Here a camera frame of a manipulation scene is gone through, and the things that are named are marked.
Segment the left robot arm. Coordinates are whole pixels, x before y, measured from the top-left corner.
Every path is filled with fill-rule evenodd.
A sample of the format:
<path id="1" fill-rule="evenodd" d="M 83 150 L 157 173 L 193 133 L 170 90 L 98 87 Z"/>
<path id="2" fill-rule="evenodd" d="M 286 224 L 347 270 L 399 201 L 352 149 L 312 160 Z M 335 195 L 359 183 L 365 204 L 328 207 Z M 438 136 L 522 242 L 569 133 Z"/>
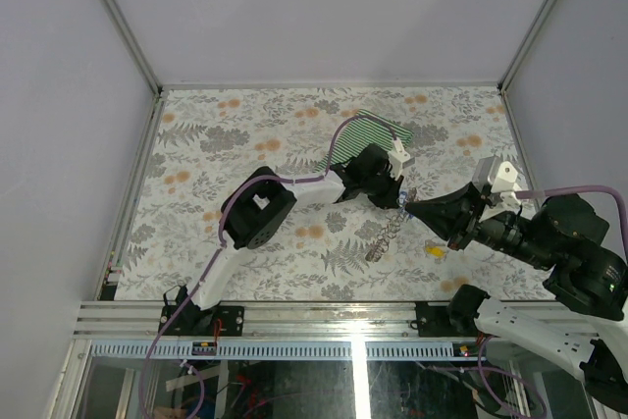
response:
<path id="1" fill-rule="evenodd" d="M 397 138 L 392 149 L 367 145 L 357 156 L 328 162 L 319 174 L 288 177 L 257 169 L 221 207 L 219 246 L 196 284 L 166 299 L 159 333 L 211 337 L 212 343 L 242 335 L 244 309 L 220 304 L 236 268 L 271 240 L 291 211 L 310 205 L 344 203 L 364 194 L 380 209 L 396 209 L 403 170 L 411 157 Z"/>

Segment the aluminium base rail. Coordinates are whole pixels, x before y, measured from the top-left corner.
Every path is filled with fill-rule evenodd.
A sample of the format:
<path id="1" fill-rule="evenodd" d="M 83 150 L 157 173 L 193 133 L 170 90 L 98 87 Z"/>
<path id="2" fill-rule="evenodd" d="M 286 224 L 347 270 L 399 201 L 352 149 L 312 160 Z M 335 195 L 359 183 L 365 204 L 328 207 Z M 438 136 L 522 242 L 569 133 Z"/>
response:
<path id="1" fill-rule="evenodd" d="M 86 301 L 75 340 L 92 355 L 152 359 L 346 360 L 361 343 L 370 360 L 465 359 L 482 340 L 460 334 L 443 302 L 237 302 L 218 310 L 220 331 L 160 334 L 160 302 Z"/>

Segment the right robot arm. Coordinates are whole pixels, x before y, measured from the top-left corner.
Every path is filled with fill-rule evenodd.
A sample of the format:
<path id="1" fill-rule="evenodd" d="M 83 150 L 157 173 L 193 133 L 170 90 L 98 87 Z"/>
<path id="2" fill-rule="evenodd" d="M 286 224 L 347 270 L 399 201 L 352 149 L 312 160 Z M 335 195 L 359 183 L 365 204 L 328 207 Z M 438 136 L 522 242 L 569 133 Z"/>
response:
<path id="1" fill-rule="evenodd" d="M 543 191 L 533 218 L 520 204 L 536 197 L 515 183 L 470 183 L 449 195 L 408 202 L 406 211 L 451 250 L 477 242 L 549 272 L 543 286 L 583 316 L 596 337 L 583 340 L 520 314 L 481 288 L 464 285 L 446 311 L 459 335 L 483 333 L 514 342 L 580 381 L 597 402 L 627 411 L 627 263 L 603 247 L 609 224 L 583 199 L 584 186 Z"/>

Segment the yellow key tag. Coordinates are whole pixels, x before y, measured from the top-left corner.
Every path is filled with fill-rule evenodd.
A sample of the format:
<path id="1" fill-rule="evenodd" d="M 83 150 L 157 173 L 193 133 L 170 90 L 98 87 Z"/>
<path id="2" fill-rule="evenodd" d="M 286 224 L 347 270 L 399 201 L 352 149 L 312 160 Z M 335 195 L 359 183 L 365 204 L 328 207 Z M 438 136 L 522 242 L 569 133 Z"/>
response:
<path id="1" fill-rule="evenodd" d="M 428 240 L 425 242 L 424 251 L 426 254 L 437 259 L 446 257 L 446 249 L 442 245 L 435 244 L 433 241 Z"/>

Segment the blue key tag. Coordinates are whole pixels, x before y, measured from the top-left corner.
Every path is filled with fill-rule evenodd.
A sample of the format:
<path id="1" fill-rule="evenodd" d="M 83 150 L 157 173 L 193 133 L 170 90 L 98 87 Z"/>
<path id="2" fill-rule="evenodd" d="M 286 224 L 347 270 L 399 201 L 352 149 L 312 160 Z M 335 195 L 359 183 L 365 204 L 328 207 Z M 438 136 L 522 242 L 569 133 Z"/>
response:
<path id="1" fill-rule="evenodd" d="M 409 192 L 407 190 L 401 190 L 398 194 L 397 204 L 399 215 L 403 218 L 412 218 L 412 216 L 405 209 L 406 203 L 409 201 Z"/>

